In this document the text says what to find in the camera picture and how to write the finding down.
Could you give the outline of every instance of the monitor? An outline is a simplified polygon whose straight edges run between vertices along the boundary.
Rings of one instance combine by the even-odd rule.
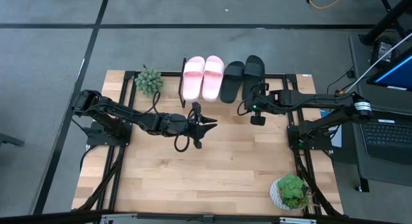
[[[412,48],[368,79],[368,84],[412,91]]]

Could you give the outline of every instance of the pink slide sandal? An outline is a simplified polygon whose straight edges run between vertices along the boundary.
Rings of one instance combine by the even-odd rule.
[[[201,94],[204,100],[213,102],[218,99],[224,71],[225,64],[219,57],[210,56],[207,58]]]
[[[204,68],[203,57],[192,57],[186,62],[183,70],[183,98],[186,101],[192,102],[199,97]]]

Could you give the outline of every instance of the succulent plant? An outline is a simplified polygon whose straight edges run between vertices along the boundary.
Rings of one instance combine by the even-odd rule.
[[[157,91],[161,91],[164,85],[164,79],[161,78],[161,73],[144,66],[144,70],[139,73],[135,79],[137,91],[143,91],[147,97],[153,97]]]
[[[283,204],[291,209],[297,209],[309,204],[309,188],[304,184],[302,179],[287,174],[277,183],[279,187]]]

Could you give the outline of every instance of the wooden board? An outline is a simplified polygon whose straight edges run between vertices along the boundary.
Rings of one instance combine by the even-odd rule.
[[[102,94],[117,101],[124,71],[108,71]],[[157,110],[187,115],[177,94],[179,77],[164,77],[165,88]],[[299,90],[315,93],[311,77],[298,75]],[[270,89],[283,89],[281,80],[267,79]],[[200,101],[201,113],[218,120],[218,126],[203,138],[203,149],[192,144],[184,153],[173,147],[174,138],[151,136],[133,127],[126,149],[115,210],[180,214],[301,215],[277,208],[269,197],[274,180],[295,173],[294,158],[286,139],[287,116],[266,116],[265,126],[253,126],[249,115],[237,116],[241,94],[233,104]],[[151,98],[136,93],[134,109],[145,111]],[[320,118],[318,109],[304,109],[307,120]],[[185,145],[181,137],[178,146]],[[92,150],[84,159],[73,208],[82,205],[99,184],[107,147]],[[330,159],[312,151],[317,184],[332,205],[342,212],[341,200]],[[111,185],[106,191],[104,207]]]

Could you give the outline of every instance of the black slide sandal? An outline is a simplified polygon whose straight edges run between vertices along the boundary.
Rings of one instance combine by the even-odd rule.
[[[250,90],[265,78],[265,63],[260,57],[251,55],[246,60],[243,76],[242,100],[250,95]]]
[[[226,67],[220,88],[220,100],[222,102],[230,104],[236,100],[240,85],[242,84],[244,70],[245,65],[240,61],[231,62]]]

